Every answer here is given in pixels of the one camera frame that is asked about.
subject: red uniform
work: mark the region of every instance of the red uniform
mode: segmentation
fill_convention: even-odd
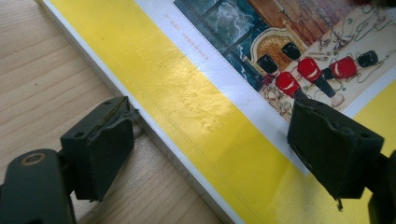
[[[321,70],[312,58],[303,58],[300,60],[297,71],[310,82],[314,82],[321,76]]]
[[[280,73],[279,76],[276,77],[275,84],[291,98],[293,98],[294,93],[300,89],[300,85],[290,72]]]
[[[330,64],[332,75],[336,79],[354,77],[358,74],[358,67],[351,57],[345,57],[340,61]]]

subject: illustration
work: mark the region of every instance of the illustration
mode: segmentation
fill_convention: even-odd
[[[348,0],[176,0],[174,5],[286,121],[293,94],[343,111],[396,64],[395,22],[375,5]]]

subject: wood grain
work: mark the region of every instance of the wood grain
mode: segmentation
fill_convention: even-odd
[[[17,156],[59,138],[113,97],[34,1],[0,1],[0,182]],[[77,201],[78,223],[219,223],[140,127],[101,203]]]

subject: book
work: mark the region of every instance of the book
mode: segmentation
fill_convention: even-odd
[[[109,88],[130,98],[149,135],[221,219],[367,223],[368,190],[339,212],[290,149],[293,100],[263,84],[258,60],[269,53],[296,76],[297,62],[280,52],[285,41],[321,69],[373,50],[377,64],[329,84],[344,99],[334,108],[385,137],[388,156],[396,146],[394,11],[312,2],[37,0]],[[332,103],[298,82],[310,98]]]

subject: yellow cover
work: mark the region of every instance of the yellow cover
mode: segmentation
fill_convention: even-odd
[[[234,222],[369,222],[368,189],[361,200],[343,200],[345,209],[339,212],[325,188],[297,161],[290,161],[293,155],[279,151],[135,1],[38,2],[83,43],[84,50],[122,94],[130,96],[148,124]],[[172,15],[163,16],[177,28]],[[396,148],[392,125],[396,123],[396,70],[389,71],[390,83],[380,85],[379,94],[354,117],[385,137],[382,153],[387,156]]]

